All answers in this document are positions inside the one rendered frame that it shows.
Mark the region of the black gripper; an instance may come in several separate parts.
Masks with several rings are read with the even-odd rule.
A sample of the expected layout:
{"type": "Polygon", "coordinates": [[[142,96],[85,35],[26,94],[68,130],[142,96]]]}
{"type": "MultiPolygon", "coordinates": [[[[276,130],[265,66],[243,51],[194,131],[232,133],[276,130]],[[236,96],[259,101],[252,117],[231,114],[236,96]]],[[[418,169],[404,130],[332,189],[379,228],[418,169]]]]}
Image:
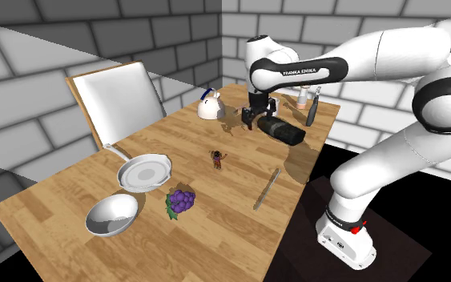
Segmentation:
{"type": "Polygon", "coordinates": [[[249,108],[241,110],[241,120],[252,130],[252,121],[254,115],[259,115],[265,112],[264,116],[269,119],[275,113],[275,100],[269,99],[267,93],[248,93],[249,108]]]}

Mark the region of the black cylinder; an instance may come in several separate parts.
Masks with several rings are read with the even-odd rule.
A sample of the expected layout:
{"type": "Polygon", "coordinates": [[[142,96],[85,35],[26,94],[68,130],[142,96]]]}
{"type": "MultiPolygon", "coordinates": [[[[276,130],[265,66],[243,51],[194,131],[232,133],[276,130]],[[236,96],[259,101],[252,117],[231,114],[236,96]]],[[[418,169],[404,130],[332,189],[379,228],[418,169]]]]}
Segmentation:
{"type": "Polygon", "coordinates": [[[295,146],[304,141],[306,132],[275,116],[263,116],[257,121],[258,128],[274,139],[295,146]]]}

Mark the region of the white and tan shaker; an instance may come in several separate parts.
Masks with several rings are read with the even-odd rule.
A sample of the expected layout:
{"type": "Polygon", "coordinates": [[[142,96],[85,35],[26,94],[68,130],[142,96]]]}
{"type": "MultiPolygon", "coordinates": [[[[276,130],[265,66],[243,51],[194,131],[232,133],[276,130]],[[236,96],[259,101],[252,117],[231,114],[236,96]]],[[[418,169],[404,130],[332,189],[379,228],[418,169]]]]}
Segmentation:
{"type": "Polygon", "coordinates": [[[300,92],[297,97],[296,108],[304,109],[308,100],[308,90],[310,86],[300,86],[300,92]]]}

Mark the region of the small red doll figure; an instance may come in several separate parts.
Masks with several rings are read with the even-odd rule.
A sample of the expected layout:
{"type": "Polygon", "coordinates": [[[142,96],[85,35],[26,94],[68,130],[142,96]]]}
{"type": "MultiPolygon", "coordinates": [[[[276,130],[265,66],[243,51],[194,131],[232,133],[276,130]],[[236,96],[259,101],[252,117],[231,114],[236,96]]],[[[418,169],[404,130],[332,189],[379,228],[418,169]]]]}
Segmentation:
{"type": "Polygon", "coordinates": [[[220,170],[222,168],[221,160],[225,159],[228,154],[223,154],[220,151],[210,151],[210,156],[213,160],[214,168],[220,170]]]}

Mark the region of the grey knife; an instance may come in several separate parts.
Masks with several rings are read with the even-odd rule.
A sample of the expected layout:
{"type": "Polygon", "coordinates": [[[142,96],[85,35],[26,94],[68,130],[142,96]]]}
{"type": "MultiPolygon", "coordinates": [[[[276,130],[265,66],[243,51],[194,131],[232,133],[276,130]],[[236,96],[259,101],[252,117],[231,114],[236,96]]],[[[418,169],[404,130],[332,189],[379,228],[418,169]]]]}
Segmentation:
{"type": "Polygon", "coordinates": [[[272,185],[275,183],[275,181],[277,180],[279,174],[281,173],[281,169],[277,168],[274,170],[274,172],[272,173],[271,178],[269,179],[266,187],[264,188],[264,190],[260,193],[256,203],[253,206],[253,210],[254,211],[258,211],[261,204],[264,202],[264,199],[266,197],[266,195],[269,193],[269,191],[272,188],[272,185]]]}

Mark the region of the purple grape bunch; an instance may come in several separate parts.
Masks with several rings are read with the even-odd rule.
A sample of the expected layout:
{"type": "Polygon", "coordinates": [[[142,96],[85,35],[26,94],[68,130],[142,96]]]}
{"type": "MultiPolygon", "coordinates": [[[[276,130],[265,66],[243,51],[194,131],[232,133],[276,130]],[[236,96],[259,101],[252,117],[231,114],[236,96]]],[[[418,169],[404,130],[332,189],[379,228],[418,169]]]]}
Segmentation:
{"type": "Polygon", "coordinates": [[[167,194],[165,204],[170,220],[177,220],[178,215],[189,210],[195,203],[195,193],[190,191],[176,190],[167,194]]]}

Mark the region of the white frying pan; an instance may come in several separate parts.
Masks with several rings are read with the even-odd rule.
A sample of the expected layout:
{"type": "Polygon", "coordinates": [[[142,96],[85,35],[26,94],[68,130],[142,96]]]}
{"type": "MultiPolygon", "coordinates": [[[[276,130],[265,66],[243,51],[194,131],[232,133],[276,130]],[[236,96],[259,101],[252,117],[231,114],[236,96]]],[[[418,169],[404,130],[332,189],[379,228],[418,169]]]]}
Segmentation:
{"type": "Polygon", "coordinates": [[[164,154],[144,154],[129,158],[109,143],[103,145],[125,164],[117,172],[119,186],[133,193],[145,193],[161,187],[171,178],[172,163],[164,154]]]}

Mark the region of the white bowl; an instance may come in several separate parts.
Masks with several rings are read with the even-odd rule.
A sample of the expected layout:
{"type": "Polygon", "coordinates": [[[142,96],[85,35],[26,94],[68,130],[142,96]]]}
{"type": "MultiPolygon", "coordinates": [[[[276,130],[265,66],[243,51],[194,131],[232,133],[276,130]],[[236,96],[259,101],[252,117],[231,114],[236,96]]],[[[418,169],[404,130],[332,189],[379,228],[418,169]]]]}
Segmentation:
{"type": "Polygon", "coordinates": [[[132,225],[138,210],[138,201],[134,196],[111,195],[99,201],[88,212],[85,226],[94,236],[116,236],[132,225]]]}

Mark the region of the dark robot stand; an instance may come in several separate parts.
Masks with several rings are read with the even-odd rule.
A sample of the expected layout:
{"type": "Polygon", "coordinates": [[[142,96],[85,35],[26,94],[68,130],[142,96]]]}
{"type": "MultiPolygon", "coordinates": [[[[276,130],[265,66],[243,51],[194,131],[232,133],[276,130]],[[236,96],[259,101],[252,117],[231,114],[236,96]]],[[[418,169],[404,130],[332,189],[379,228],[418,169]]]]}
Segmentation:
{"type": "Polygon", "coordinates": [[[332,193],[323,176],[306,185],[264,282],[408,282],[431,256],[369,208],[364,219],[377,257],[366,269],[351,269],[317,242],[316,221],[332,193]]]}

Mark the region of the white chair with wooden frame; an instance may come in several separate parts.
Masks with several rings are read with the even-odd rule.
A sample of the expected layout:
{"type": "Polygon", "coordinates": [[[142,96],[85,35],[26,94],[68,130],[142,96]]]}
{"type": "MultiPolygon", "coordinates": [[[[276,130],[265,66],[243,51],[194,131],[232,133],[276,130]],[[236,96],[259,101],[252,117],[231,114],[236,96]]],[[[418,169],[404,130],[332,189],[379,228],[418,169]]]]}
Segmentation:
{"type": "Polygon", "coordinates": [[[98,148],[113,144],[166,116],[142,61],[66,77],[98,148]]]}

